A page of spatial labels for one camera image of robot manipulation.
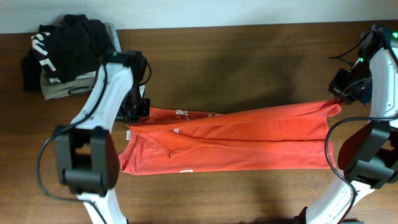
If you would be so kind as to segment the orange red t-shirt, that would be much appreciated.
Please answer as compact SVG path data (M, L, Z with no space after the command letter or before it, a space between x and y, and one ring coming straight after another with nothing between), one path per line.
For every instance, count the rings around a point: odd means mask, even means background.
M333 145L328 118L332 100L230 114L151 108L129 128L119 155L133 175L236 170L326 169Z

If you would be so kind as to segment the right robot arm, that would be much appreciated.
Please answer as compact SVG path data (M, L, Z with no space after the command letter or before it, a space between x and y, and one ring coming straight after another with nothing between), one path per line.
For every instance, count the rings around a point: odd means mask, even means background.
M358 60L340 69L329 92L340 103L358 101L371 105L369 116L345 118L345 123L366 125L341 146L338 164L330 168L336 178L311 206L304 207L291 223L347 223L347 214L365 196L384 184L397 182L397 32L374 24L361 33Z

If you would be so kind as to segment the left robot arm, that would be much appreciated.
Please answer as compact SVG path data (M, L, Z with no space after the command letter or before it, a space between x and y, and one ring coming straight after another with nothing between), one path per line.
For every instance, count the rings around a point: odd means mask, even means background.
M148 118L145 84L152 69L141 51L109 52L79 114L55 132L58 180L83 202L93 223L127 223L116 196L119 159L111 137L117 121Z

